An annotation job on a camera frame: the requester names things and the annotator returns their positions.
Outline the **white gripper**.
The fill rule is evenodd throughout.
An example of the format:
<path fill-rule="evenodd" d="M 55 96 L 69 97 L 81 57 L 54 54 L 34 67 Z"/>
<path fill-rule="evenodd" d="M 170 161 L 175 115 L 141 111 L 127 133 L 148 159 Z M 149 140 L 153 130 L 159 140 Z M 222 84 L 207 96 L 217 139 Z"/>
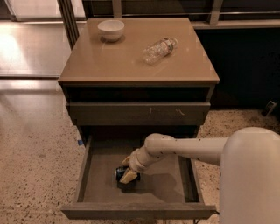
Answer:
<path fill-rule="evenodd" d="M 129 166 L 122 175 L 120 182 L 128 184 L 137 178 L 138 172 L 144 172 L 150 165 L 158 161 L 157 156 L 152 156 L 144 147 L 134 150 L 123 161 L 123 166 Z"/>

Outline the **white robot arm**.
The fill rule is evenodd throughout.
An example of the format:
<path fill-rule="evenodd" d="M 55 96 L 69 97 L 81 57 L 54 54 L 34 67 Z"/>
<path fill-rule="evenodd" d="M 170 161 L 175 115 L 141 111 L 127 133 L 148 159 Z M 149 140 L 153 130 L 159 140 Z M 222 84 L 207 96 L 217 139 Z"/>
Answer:
<path fill-rule="evenodd" d="M 220 167 L 220 224 L 280 224 L 280 136 L 258 127 L 229 137 L 147 136 L 122 164 L 120 182 L 128 184 L 167 155 Z"/>

